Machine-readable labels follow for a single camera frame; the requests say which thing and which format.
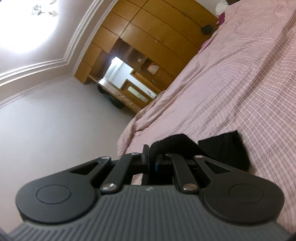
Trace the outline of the ceiling lamp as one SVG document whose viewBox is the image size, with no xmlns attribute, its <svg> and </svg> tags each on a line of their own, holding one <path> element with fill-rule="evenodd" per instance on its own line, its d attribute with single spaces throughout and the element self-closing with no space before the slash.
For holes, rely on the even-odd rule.
<svg viewBox="0 0 296 241">
<path fill-rule="evenodd" d="M 1 53 L 47 52 L 60 21 L 60 1 L 1 1 Z"/>
</svg>

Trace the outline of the pink checked bed cover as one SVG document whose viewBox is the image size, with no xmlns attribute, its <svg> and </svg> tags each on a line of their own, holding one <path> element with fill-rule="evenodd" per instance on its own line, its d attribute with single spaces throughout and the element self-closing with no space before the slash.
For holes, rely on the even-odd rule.
<svg viewBox="0 0 296 241">
<path fill-rule="evenodd" d="M 184 133 L 238 131 L 255 175 L 285 195 L 278 222 L 295 232 L 295 1 L 239 1 L 173 83 L 141 110 L 117 154 Z"/>
</svg>

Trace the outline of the black garment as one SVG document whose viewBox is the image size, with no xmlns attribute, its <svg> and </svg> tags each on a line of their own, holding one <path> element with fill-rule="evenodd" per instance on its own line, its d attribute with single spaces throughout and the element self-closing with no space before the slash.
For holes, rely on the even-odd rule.
<svg viewBox="0 0 296 241">
<path fill-rule="evenodd" d="M 251 166 L 247 151 L 237 131 L 200 140 L 197 143 L 181 133 L 154 142 L 149 149 L 149 185 L 171 185 L 173 164 L 166 161 L 166 154 L 181 155 L 190 165 L 199 187 L 209 184 L 201 167 L 193 163 L 193 157 L 201 155 L 247 172 Z"/>
</svg>

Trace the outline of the white pink container on shelf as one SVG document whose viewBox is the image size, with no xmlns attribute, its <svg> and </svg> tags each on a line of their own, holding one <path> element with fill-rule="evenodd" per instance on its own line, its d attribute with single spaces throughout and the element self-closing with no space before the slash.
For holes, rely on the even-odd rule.
<svg viewBox="0 0 296 241">
<path fill-rule="evenodd" d="M 156 65 L 155 63 L 151 63 L 148 67 L 147 67 L 147 71 L 151 74 L 151 75 L 156 75 L 157 71 L 159 70 L 159 66 Z"/>
</svg>

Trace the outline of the magenta cloth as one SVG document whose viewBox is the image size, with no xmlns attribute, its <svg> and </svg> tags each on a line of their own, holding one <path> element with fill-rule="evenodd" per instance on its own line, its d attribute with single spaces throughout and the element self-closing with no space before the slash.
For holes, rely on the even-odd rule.
<svg viewBox="0 0 296 241">
<path fill-rule="evenodd" d="M 223 13 L 221 13 L 221 14 L 219 15 L 218 25 L 220 26 L 220 25 L 222 25 L 224 22 L 225 22 L 225 13 L 223 12 Z"/>
</svg>

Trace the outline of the wooden wardrobe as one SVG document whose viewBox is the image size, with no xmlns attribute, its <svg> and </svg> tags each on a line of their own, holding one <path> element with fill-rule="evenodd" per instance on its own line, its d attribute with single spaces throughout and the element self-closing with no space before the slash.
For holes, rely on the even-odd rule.
<svg viewBox="0 0 296 241">
<path fill-rule="evenodd" d="M 156 91 L 168 88 L 217 30 L 218 19 L 196 1 L 118 1 L 84 54 L 75 77 L 83 84 L 97 68 L 97 60 L 128 49 L 144 57 L 140 74 Z M 147 67 L 159 66 L 156 75 Z"/>
</svg>

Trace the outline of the white plush toy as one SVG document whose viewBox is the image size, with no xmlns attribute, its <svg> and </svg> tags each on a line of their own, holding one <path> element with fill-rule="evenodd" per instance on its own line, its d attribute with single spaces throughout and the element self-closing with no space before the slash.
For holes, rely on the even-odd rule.
<svg viewBox="0 0 296 241">
<path fill-rule="evenodd" d="M 226 0 L 222 0 L 219 3 L 217 3 L 215 7 L 215 13 L 217 16 L 221 15 L 224 13 L 224 11 L 229 7 L 229 4 L 227 3 Z"/>
</svg>

